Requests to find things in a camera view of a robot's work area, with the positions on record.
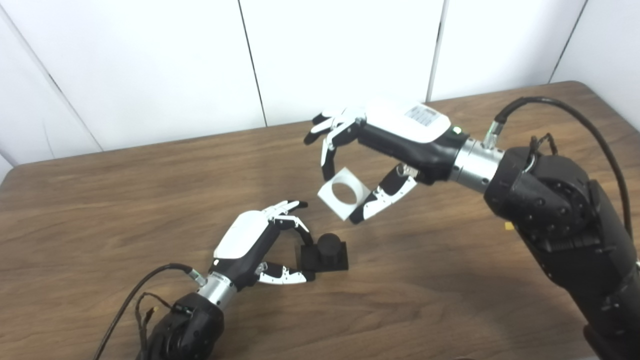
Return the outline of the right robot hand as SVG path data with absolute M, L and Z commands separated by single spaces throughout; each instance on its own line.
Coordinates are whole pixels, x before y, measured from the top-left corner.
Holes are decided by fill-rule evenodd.
M 446 182 L 470 138 L 446 115 L 413 102 L 375 100 L 365 107 L 323 111 L 311 122 L 303 142 L 310 145 L 322 139 L 325 184 L 318 197 L 338 218 L 354 224 L 397 203 L 419 183 Z M 352 142 L 398 161 L 372 191 L 347 168 L 335 169 L 338 148 Z

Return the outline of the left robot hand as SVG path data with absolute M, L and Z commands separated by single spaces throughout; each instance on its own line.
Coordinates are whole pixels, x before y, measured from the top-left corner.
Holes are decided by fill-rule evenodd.
M 290 268 L 265 260 L 282 231 L 295 230 L 303 246 L 313 246 L 308 227 L 291 212 L 306 208 L 301 200 L 284 200 L 263 210 L 247 210 L 233 221 L 213 252 L 210 274 L 222 276 L 242 291 L 257 282 L 293 285 L 315 281 L 313 271 Z

